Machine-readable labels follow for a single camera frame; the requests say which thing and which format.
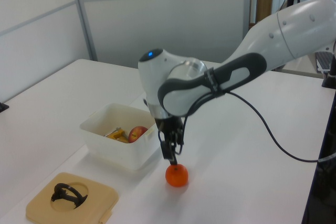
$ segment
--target container lid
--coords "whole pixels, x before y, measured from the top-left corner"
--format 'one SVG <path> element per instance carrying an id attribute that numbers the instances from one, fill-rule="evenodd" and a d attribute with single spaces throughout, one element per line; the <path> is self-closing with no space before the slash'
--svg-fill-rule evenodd
<path id="1" fill-rule="evenodd" d="M 111 187 L 60 173 L 27 205 L 26 217 L 36 224 L 104 224 L 118 198 Z"/>

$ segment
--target white plastic container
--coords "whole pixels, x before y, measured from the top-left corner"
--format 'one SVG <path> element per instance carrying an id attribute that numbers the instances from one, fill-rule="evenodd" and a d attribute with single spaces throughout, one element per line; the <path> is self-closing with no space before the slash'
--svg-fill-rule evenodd
<path id="1" fill-rule="evenodd" d="M 126 134 L 136 126 L 148 130 L 134 143 L 122 143 L 104 135 L 117 127 Z M 108 104 L 80 124 L 91 155 L 101 157 L 131 170 L 140 169 L 160 147 L 155 120 L 147 111 L 121 104 Z"/>

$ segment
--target table surface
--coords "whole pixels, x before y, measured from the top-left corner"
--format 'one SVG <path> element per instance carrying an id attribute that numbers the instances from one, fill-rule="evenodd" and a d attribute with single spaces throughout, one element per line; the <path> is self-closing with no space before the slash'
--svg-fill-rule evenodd
<path id="1" fill-rule="evenodd" d="M 321 81 L 268 72 L 235 92 L 287 151 L 316 159 L 335 94 Z M 90 156 L 79 124 L 110 102 L 146 110 L 143 97 L 136 69 L 78 60 L 10 100 L 0 114 L 0 223 L 30 223 L 26 205 L 60 172 L 117 190 L 107 223 L 301 222 L 316 165 L 281 152 L 259 117 L 228 94 L 188 119 L 178 157 L 190 173 L 185 187 L 165 182 L 160 151 L 136 172 Z"/>

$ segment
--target black clip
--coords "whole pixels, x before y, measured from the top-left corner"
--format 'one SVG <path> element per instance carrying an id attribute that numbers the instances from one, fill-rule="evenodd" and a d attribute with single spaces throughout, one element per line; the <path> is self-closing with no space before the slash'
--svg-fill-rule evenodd
<path id="1" fill-rule="evenodd" d="M 209 84 L 208 88 L 210 88 L 211 93 L 215 97 L 220 97 L 221 95 L 223 95 L 223 91 L 216 80 L 216 77 L 214 74 L 214 68 L 210 68 L 206 70 L 204 72 L 204 78 L 205 78 L 205 81 Z"/>
<path id="2" fill-rule="evenodd" d="M 67 191 L 66 190 L 63 190 L 62 188 L 64 189 L 67 189 L 69 190 L 70 192 L 72 192 L 76 197 L 74 196 L 70 196 L 70 195 L 67 195 Z M 52 195 L 51 197 L 51 201 L 55 201 L 57 199 L 65 199 L 65 200 L 68 200 L 68 201 L 72 201 L 73 203 L 75 203 L 76 207 L 79 207 L 80 205 L 83 204 L 83 202 L 86 200 L 88 196 L 82 196 L 76 189 L 74 189 L 73 187 L 67 185 L 67 184 L 64 184 L 64 183 L 59 183 L 55 186 L 55 189 L 54 189 L 54 194 Z"/>
<path id="3" fill-rule="evenodd" d="M 8 105 L 4 104 L 4 103 L 0 103 L 0 113 L 7 110 L 9 108 Z"/>

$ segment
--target black cable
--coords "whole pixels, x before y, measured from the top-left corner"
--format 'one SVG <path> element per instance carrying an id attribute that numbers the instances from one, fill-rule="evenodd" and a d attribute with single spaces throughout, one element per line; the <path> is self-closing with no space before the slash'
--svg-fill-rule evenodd
<path id="1" fill-rule="evenodd" d="M 283 1 L 282 5 L 280 6 L 280 10 L 282 10 L 282 7 L 284 6 L 286 0 Z"/>
<path id="2" fill-rule="evenodd" d="M 259 111 L 257 111 L 257 109 L 255 107 L 253 107 L 252 104 L 250 104 L 248 101 L 246 101 L 244 98 L 240 97 L 239 95 L 235 94 L 235 93 L 231 93 L 231 92 L 227 92 L 227 94 L 230 94 L 230 95 L 233 95 L 239 99 L 241 99 L 243 102 L 245 102 L 248 106 L 250 106 L 251 109 L 254 110 L 254 112 L 257 113 L 257 115 L 260 117 L 260 119 L 262 120 L 262 122 L 264 123 L 269 135 L 271 136 L 271 138 L 273 139 L 274 143 L 280 148 L 280 150 L 282 150 L 284 153 L 286 153 L 288 156 L 298 160 L 298 161 L 301 161 L 301 162 L 306 162 L 306 163 L 317 163 L 318 160 L 315 159 L 315 160 L 307 160 L 307 159 L 302 159 L 302 158 L 298 158 L 298 157 L 295 157 L 293 156 L 292 154 L 290 154 L 289 152 L 287 152 L 284 148 L 281 147 L 281 145 L 277 142 L 277 140 L 275 139 L 275 137 L 273 136 L 271 130 L 269 129 L 265 119 L 263 118 L 263 116 L 259 113 Z"/>
<path id="3" fill-rule="evenodd" d="M 206 97 L 208 97 L 208 96 L 212 96 L 212 93 L 209 92 L 209 93 L 206 93 L 206 94 L 202 95 L 201 97 L 199 97 L 199 98 L 198 98 L 198 99 L 197 99 L 197 100 L 190 106 L 190 108 L 189 108 L 189 110 L 188 110 L 188 112 L 187 112 L 187 115 L 186 115 L 185 118 L 184 118 L 183 125 L 182 125 L 182 139 L 184 139 L 184 130 L 185 130 L 185 125 L 186 125 L 186 123 L 187 123 L 188 115 L 190 114 L 191 111 L 194 110 L 194 107 L 196 106 L 196 104 L 197 104 L 200 100 L 202 100 L 202 99 L 204 99 L 204 98 L 206 98 Z M 180 155 L 181 152 L 182 152 L 182 145 L 181 145 L 181 147 L 180 147 L 180 151 L 179 151 L 178 153 L 177 153 L 177 152 L 175 152 L 175 153 L 176 153 L 177 155 Z"/>

